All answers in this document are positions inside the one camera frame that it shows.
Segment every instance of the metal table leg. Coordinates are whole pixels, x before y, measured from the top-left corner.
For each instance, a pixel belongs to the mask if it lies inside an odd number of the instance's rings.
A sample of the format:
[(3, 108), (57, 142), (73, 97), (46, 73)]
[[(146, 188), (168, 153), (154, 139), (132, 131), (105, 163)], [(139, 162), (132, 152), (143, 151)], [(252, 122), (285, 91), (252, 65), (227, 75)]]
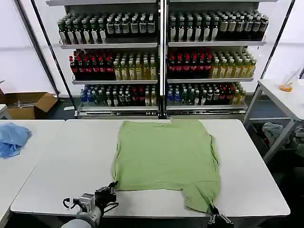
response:
[(247, 112), (246, 112), (246, 115), (244, 117), (243, 125), (244, 125), (244, 127), (246, 129), (249, 127), (249, 118), (250, 118), (251, 110), (252, 110), (254, 104), (258, 101), (258, 99), (261, 96), (262, 92), (263, 91), (262, 91), (260, 85), (258, 84), (256, 92), (255, 92), (255, 95), (253, 96), (252, 101), (250, 102), (250, 105), (249, 105), (249, 107), (247, 109)]
[(263, 157), (265, 163), (267, 164), (275, 155), (275, 153), (281, 148), (281, 146), (284, 144), (285, 139), (289, 137), (290, 133), (296, 128), (298, 125), (298, 122), (296, 120), (291, 120), (286, 128), (283, 130), (281, 135), (277, 138), (275, 143), (271, 146), (269, 151), (266, 153), (266, 155)]

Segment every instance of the yellow bottle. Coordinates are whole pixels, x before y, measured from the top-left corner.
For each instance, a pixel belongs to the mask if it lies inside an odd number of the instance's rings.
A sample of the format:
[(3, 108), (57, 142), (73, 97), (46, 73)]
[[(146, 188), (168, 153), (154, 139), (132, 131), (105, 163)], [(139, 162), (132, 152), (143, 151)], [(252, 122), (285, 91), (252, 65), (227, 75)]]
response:
[(115, 72), (116, 80), (120, 81), (122, 79), (122, 77), (121, 77), (122, 72), (119, 68), (119, 63), (118, 63), (118, 61), (114, 61), (113, 64), (114, 64), (114, 72)]
[(210, 70), (210, 78), (218, 78), (218, 71), (219, 71), (219, 60), (214, 60), (214, 65), (212, 66)]
[(257, 63), (257, 61), (253, 59), (252, 63), (251, 63), (251, 66), (249, 67), (249, 70), (247, 72), (246, 77), (253, 77), (253, 74), (256, 70), (256, 63)]
[(151, 80), (149, 63), (146, 59), (143, 61), (143, 78), (144, 80)]
[(155, 60), (154, 59), (151, 59), (151, 61), (150, 61), (150, 73), (151, 73), (151, 80), (157, 80)]
[(121, 64), (122, 64), (122, 77), (123, 77), (123, 80), (125, 81), (125, 80), (128, 80), (128, 70), (127, 70), (127, 67), (126, 67), (126, 65), (125, 65), (125, 61), (122, 61), (121, 62)]
[(239, 58), (237, 63), (236, 63), (236, 66), (234, 67), (234, 69), (232, 70), (232, 73), (231, 73), (233, 78), (239, 78), (240, 77), (242, 62), (243, 62), (243, 60), (241, 58)]
[(134, 69), (134, 63), (132, 60), (129, 61), (129, 75), (130, 75), (130, 80), (136, 80), (136, 73)]
[(227, 60), (224, 58), (222, 60), (221, 65), (218, 68), (218, 78), (224, 78), (225, 77), (226, 65), (227, 65)]
[(246, 58), (244, 65), (241, 67), (241, 73), (240, 73), (241, 77), (246, 77), (249, 67), (250, 67), (250, 59)]
[(226, 66), (225, 78), (232, 78), (231, 73), (233, 70), (233, 65), (234, 65), (234, 59), (230, 59), (229, 63)]
[(136, 78), (137, 80), (143, 79), (143, 71), (140, 60), (136, 60)]

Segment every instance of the bottle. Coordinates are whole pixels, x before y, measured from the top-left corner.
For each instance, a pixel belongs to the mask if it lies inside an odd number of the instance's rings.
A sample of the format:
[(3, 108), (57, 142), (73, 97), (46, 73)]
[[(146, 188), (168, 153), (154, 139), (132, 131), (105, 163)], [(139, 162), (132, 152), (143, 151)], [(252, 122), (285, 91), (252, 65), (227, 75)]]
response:
[(204, 72), (203, 75), (205, 78), (208, 78), (210, 75), (210, 70), (211, 70), (211, 54), (206, 55), (206, 61), (205, 61), (205, 66), (204, 66)]
[(57, 21), (57, 25), (58, 25), (58, 28), (59, 28), (59, 36), (61, 38), (62, 44), (64, 44), (64, 45), (69, 44), (68, 40), (67, 40), (67, 37), (66, 37), (66, 33), (65, 33), (66, 30), (65, 30), (65, 26), (63, 24), (63, 21), (62, 20)]
[(247, 72), (250, 68), (250, 59), (245, 59), (245, 64), (241, 67), (240, 77), (247, 77)]
[(124, 81), (128, 80), (128, 74), (127, 74), (127, 67), (125, 66), (125, 61), (121, 62), (121, 71), (122, 71), (122, 78)]
[(130, 75), (130, 80), (136, 80), (133, 60), (129, 61), (129, 75)]
[(149, 91), (145, 92), (144, 100), (145, 100), (145, 106), (151, 106)]
[(185, 54), (185, 61), (182, 67), (183, 73), (187, 74), (190, 69), (190, 55), (188, 53)]
[(214, 65), (212, 66), (210, 70), (210, 77), (211, 78), (218, 78), (218, 71), (219, 71), (219, 60), (216, 59), (214, 61)]
[(244, 89), (242, 91), (242, 94), (241, 94), (240, 99), (239, 99), (239, 103), (238, 103), (239, 105), (244, 104), (245, 96), (246, 96), (246, 90)]
[(230, 21), (228, 22), (227, 38), (229, 40), (232, 40), (233, 36), (234, 36), (234, 30), (235, 30), (236, 24), (237, 24), (236, 18), (237, 18), (236, 16), (232, 16)]
[(238, 95), (239, 95), (239, 90), (238, 89), (236, 89), (236, 91), (235, 91), (235, 93), (234, 93), (234, 97), (233, 97), (233, 100), (232, 100), (232, 104), (233, 105), (237, 105), (238, 103), (237, 103), (237, 101), (238, 101)]
[(192, 33), (193, 33), (193, 17), (188, 18), (188, 26), (187, 26), (187, 41), (192, 41)]
[(130, 106), (131, 105), (131, 95), (130, 95), (130, 93), (129, 93), (129, 91), (127, 89), (129, 89), (129, 88), (126, 88), (126, 91), (125, 91), (125, 94), (124, 94), (125, 105), (126, 106)]
[(226, 72), (227, 60), (224, 58), (218, 68), (218, 78), (224, 78)]
[(207, 99), (207, 90), (203, 90), (203, 94), (201, 96), (201, 103), (200, 105), (205, 105)]
[(121, 104), (121, 106), (126, 106), (126, 102), (125, 102), (125, 96), (124, 96), (124, 92), (121, 90), (119, 91), (119, 102)]
[(253, 17), (249, 16), (248, 20), (245, 22), (244, 31), (243, 31), (243, 39), (250, 40), (251, 39), (251, 29), (253, 26)]
[(205, 26), (203, 30), (203, 41), (206, 42), (209, 40), (209, 33), (210, 33), (210, 17), (206, 17)]
[(181, 17), (180, 18), (180, 26), (179, 26), (179, 42), (183, 41), (184, 37), (184, 25), (185, 25), (185, 18)]
[(74, 35), (76, 37), (75, 42), (77, 44), (83, 44), (83, 37), (81, 36), (81, 29), (79, 29), (78, 20), (73, 20), (74, 25)]
[(200, 91), (199, 90), (195, 90), (195, 99), (194, 99), (194, 105), (199, 105), (200, 103)]
[(258, 30), (258, 34), (257, 34), (257, 38), (256, 38), (257, 40), (261, 41), (263, 39), (266, 29), (268, 27), (268, 24), (269, 24), (268, 17), (264, 15), (262, 18), (260, 29)]
[(155, 91), (151, 92), (151, 106), (157, 106), (157, 103), (156, 103), (156, 92)]
[(119, 21), (119, 18), (115, 18), (114, 29), (115, 29), (115, 34), (121, 35), (121, 33), (122, 33), (122, 24)]
[(139, 31), (141, 34), (147, 33), (147, 22), (144, 17), (141, 17), (141, 22), (139, 23)]
[(258, 40), (258, 32), (261, 27), (261, 17), (257, 16), (256, 20), (253, 22), (252, 32), (251, 32), (251, 38), (252, 40)]
[(181, 98), (180, 92), (179, 91), (175, 91), (175, 95), (174, 95), (174, 104), (175, 105), (182, 105), (180, 98)]
[(233, 70), (233, 65), (234, 65), (234, 59), (230, 59), (229, 63), (226, 66), (226, 73), (225, 73), (225, 78), (232, 78), (232, 70)]
[(98, 61), (99, 61), (98, 66), (99, 66), (100, 72), (102, 72), (102, 73), (107, 72), (105, 63), (104, 63), (104, 59), (102, 56), (99, 56)]
[(137, 80), (143, 79), (142, 66), (141, 66), (139, 60), (136, 61), (136, 78), (137, 78)]
[(242, 67), (243, 60), (241, 58), (238, 59), (237, 64), (235, 65), (234, 69), (232, 70), (232, 77), (233, 78), (240, 78), (240, 72)]
[(127, 22), (126, 18), (123, 18), (122, 30), (123, 30), (124, 35), (127, 35), (130, 33), (129, 23)]
[(180, 102), (182, 103), (182, 105), (189, 105), (188, 98), (187, 98), (187, 89), (183, 89)]
[(118, 65), (117, 61), (114, 61), (114, 73), (117, 81), (120, 81), (122, 79), (121, 77), (121, 71)]
[(97, 35), (97, 29), (96, 29), (96, 24), (95, 24), (95, 20), (90, 20), (90, 24), (91, 24), (91, 34), (92, 34), (92, 39), (93, 39), (93, 44), (98, 44), (98, 35)]
[(69, 20), (66, 20), (66, 29), (67, 29), (66, 31), (67, 31), (68, 38), (70, 40), (70, 44), (76, 44), (75, 37), (74, 37), (74, 30), (72, 28), (71, 21), (69, 21)]
[(136, 18), (132, 18), (131, 32), (132, 34), (138, 34), (138, 22), (136, 21)]
[(211, 33), (211, 41), (216, 41), (217, 40), (217, 35), (218, 35), (218, 29), (219, 29), (219, 17), (215, 17), (213, 21), (213, 26), (212, 26), (212, 33)]
[(226, 87), (222, 87), (222, 89), (219, 91), (219, 101), (218, 104), (224, 105), (226, 100)]
[(207, 98), (206, 98), (207, 105), (212, 105), (212, 96), (213, 96), (213, 91), (212, 91), (212, 89), (210, 89), (207, 92)]
[(176, 18), (171, 18), (170, 24), (170, 41), (174, 42), (176, 36)]
[(256, 70), (256, 63), (257, 63), (256, 60), (253, 59), (252, 63), (251, 63), (251, 66), (249, 67), (249, 69), (247, 71), (246, 77), (249, 77), (249, 78), (253, 77), (253, 74)]
[(153, 21), (153, 16), (150, 16), (148, 22), (148, 33), (152, 34), (154, 32), (155, 32), (155, 23)]
[(228, 17), (224, 16), (219, 24), (219, 39), (220, 40), (226, 40), (226, 33), (227, 33), (227, 27), (228, 27)]
[(167, 95), (167, 105), (174, 105), (174, 98), (173, 98), (173, 94), (172, 91), (169, 90), (168, 91), (168, 95)]
[(154, 59), (152, 59), (150, 61), (150, 73), (151, 73), (151, 80), (157, 80), (155, 60)]

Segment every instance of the white tabletop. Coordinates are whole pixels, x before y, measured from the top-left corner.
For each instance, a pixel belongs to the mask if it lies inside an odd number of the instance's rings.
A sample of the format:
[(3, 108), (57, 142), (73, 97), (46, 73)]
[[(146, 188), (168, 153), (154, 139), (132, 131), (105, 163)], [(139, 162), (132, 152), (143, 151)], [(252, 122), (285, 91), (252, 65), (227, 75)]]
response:
[[(168, 122), (169, 120), (150, 120)], [(112, 182), (110, 167), (123, 120), (68, 120), (11, 205), (21, 213), (74, 215), (62, 200)], [(215, 136), (222, 190), (216, 206), (227, 216), (288, 215), (289, 207), (239, 120), (202, 120)], [(106, 216), (203, 217), (185, 207), (180, 191), (117, 192)]]
[(0, 120), (31, 131), (31, 137), (18, 156), (0, 159), (0, 221), (4, 222), (10, 205), (33, 171), (37, 161), (63, 126), (64, 120)]
[(273, 79), (258, 80), (263, 92), (288, 116), (297, 121), (304, 120), (304, 86), (296, 82), (292, 92), (279, 89), (280, 82)]

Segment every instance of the blue bottle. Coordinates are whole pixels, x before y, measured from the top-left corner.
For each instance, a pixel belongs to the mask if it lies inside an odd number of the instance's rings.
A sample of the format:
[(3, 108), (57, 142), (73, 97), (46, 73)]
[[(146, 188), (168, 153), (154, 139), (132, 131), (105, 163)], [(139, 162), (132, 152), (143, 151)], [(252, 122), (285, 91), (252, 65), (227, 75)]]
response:
[(167, 105), (174, 105), (174, 97), (171, 90), (168, 91)]
[(174, 104), (175, 105), (180, 105), (181, 104), (181, 96), (179, 91), (175, 91), (175, 96), (174, 96)]

